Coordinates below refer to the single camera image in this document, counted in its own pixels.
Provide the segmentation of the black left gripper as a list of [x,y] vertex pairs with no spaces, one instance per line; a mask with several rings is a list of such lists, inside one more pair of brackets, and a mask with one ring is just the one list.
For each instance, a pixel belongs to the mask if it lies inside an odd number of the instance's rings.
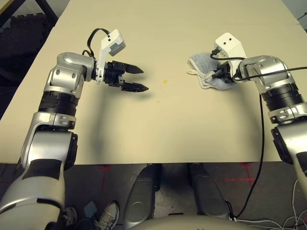
[[139,67],[127,63],[112,61],[107,62],[104,68],[103,82],[108,86],[119,87],[126,92],[144,92],[148,87],[139,83],[124,83],[122,75],[124,73],[143,73]]

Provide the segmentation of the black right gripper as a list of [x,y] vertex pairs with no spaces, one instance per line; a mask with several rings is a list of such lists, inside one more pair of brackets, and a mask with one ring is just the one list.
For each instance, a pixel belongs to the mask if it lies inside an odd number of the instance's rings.
[[217,66],[217,71],[212,75],[213,78],[223,80],[225,83],[234,83],[231,77],[230,65],[228,62],[221,63]]

